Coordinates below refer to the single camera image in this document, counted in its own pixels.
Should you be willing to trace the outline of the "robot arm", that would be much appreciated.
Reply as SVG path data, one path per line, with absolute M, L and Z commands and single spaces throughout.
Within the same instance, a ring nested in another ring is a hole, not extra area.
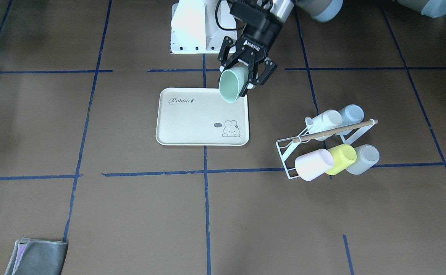
M 218 90 L 225 101 L 233 103 L 254 86 L 264 85 L 276 70 L 277 64 L 268 55 L 294 8 L 324 23 L 339 13 L 343 1 L 229 0 L 228 5 L 230 15 L 244 23 L 238 38 L 223 38 L 218 54 Z

